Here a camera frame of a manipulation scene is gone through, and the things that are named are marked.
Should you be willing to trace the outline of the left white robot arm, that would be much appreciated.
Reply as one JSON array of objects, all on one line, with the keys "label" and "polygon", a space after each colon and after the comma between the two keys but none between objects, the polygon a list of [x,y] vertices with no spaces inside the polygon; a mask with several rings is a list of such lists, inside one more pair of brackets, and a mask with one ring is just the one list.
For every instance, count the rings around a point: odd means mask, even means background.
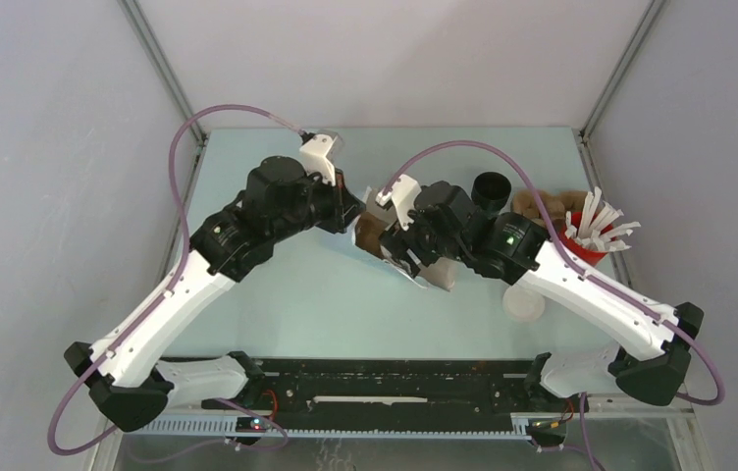
[{"label": "left white robot arm", "polygon": [[251,408],[264,374],[242,351],[198,361],[165,361],[171,343],[213,301],[274,254],[277,243],[312,228],[344,234],[364,211],[345,185],[296,160],[272,156],[249,172],[246,187],[190,236],[176,268],[106,337],[73,343],[64,357],[84,379],[99,411],[123,432],[165,409],[222,398]]}]

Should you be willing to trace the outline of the brown cardboard carrier piece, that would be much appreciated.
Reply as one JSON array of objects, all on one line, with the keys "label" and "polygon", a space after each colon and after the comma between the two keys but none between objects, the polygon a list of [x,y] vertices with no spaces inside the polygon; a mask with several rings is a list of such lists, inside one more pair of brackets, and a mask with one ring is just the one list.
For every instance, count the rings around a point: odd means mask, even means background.
[{"label": "brown cardboard carrier piece", "polygon": [[388,224],[378,217],[364,212],[354,227],[354,244],[359,249],[366,251],[378,259],[385,258],[380,237],[388,227]]}]

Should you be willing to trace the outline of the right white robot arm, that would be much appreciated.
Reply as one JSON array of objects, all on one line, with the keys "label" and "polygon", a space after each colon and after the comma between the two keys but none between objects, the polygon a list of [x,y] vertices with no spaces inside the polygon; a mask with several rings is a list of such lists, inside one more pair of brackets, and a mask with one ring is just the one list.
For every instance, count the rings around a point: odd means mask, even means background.
[{"label": "right white robot arm", "polygon": [[459,262],[485,279],[551,299],[612,338],[600,350],[538,355],[523,385],[533,408],[548,410],[598,378],[613,379],[622,392],[649,405],[667,406],[679,397],[691,362],[689,341],[703,322],[698,306],[641,296],[560,247],[531,220],[498,213],[493,198],[457,185],[421,185],[403,175],[374,201],[395,214],[379,241],[406,276],[442,259]]}]

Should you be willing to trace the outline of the light blue paper bag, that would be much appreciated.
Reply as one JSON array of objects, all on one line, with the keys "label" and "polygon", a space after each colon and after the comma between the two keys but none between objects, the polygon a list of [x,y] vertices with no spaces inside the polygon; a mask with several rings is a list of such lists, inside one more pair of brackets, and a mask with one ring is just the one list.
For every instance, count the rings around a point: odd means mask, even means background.
[{"label": "light blue paper bag", "polygon": [[[373,214],[379,219],[385,221],[388,224],[388,226],[390,226],[393,222],[396,221],[395,210],[394,209],[389,209],[389,210],[383,209],[381,206],[379,206],[375,202],[375,196],[378,192],[379,192],[379,189],[377,189],[376,187],[372,187],[372,186],[366,187],[361,197],[361,200],[365,203],[364,212]],[[354,246],[355,246],[354,227],[357,222],[357,219],[350,228],[350,235],[352,239],[352,244]],[[408,275],[403,269],[397,266],[394,266],[386,258],[386,256],[383,260],[381,260],[373,256],[372,254],[359,249],[356,246],[355,248],[359,250],[361,257],[365,261],[368,261],[370,263],[377,262],[377,263],[380,263],[383,267],[386,267],[388,269],[394,269],[398,273],[400,273],[402,276],[408,278],[410,281],[418,285],[420,288],[426,288],[427,286],[431,286],[431,287],[443,289],[445,291],[451,291],[455,285],[458,265],[455,262],[448,260],[446,258],[442,258],[430,266],[420,265],[419,266],[420,272],[416,276],[411,276],[411,275]]]}]

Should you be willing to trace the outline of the red cup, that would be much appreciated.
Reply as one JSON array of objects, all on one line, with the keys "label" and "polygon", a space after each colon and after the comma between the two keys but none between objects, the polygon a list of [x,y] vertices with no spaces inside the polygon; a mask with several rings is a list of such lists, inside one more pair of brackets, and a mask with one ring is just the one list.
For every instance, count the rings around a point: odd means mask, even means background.
[{"label": "red cup", "polygon": [[[582,220],[582,212],[570,212],[569,214],[571,215],[571,223],[573,223],[573,225],[579,226]],[[574,239],[566,236],[566,229],[567,226],[563,225],[563,227],[558,231],[558,237],[560,241],[569,251],[574,253],[581,260],[585,261],[589,265],[596,267],[601,262],[601,260],[603,260],[609,254],[609,252],[607,251],[597,251],[580,245]],[[609,224],[601,229],[600,233],[604,235],[612,229],[613,224]]]}]

